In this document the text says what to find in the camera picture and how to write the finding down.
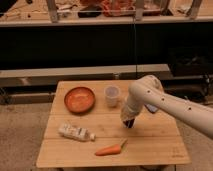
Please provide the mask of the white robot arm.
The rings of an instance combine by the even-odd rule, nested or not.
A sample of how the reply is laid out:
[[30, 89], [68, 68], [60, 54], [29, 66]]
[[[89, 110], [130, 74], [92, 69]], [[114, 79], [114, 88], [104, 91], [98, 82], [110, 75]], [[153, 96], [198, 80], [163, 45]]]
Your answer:
[[126, 127], [133, 126], [145, 104], [168, 113], [213, 139], [213, 108], [165, 93], [160, 80], [154, 75], [146, 75], [129, 85], [120, 115]]

